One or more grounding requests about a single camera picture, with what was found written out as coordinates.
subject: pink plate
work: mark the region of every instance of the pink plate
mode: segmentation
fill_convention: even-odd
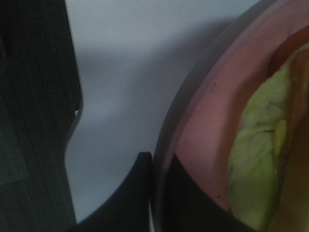
[[[167,115],[154,156],[157,231],[174,153],[197,185],[229,208],[226,168],[241,111],[265,81],[274,51],[308,25],[309,0],[263,0],[229,26],[193,68]]]

